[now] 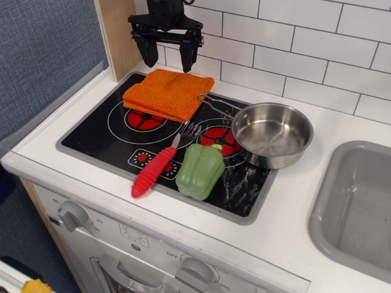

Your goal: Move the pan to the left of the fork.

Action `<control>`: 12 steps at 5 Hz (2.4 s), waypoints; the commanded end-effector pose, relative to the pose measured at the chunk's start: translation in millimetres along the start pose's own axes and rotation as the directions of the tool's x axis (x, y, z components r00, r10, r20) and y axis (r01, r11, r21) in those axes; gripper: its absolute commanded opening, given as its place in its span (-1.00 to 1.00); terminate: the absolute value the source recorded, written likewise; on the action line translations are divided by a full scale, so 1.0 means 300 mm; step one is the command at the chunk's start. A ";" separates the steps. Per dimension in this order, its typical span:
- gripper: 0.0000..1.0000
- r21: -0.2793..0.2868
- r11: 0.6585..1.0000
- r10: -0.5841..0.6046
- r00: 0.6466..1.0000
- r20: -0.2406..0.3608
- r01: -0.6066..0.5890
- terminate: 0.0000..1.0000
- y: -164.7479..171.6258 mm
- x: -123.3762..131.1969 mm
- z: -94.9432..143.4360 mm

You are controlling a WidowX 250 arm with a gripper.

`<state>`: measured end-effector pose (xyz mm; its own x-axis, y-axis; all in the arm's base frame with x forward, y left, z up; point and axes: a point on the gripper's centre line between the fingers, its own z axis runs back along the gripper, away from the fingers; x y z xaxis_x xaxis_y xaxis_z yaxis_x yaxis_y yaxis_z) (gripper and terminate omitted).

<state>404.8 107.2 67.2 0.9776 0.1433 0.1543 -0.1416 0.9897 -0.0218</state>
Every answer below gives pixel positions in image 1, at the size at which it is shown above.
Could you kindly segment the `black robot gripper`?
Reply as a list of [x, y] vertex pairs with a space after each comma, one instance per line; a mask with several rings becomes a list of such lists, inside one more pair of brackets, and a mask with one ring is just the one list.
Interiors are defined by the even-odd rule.
[[180, 44], [183, 72], [191, 71], [197, 60], [198, 46], [203, 45], [203, 24], [185, 15], [185, 5], [193, 1], [147, 1], [148, 13], [131, 15], [132, 38], [148, 67], [158, 61], [157, 42]]

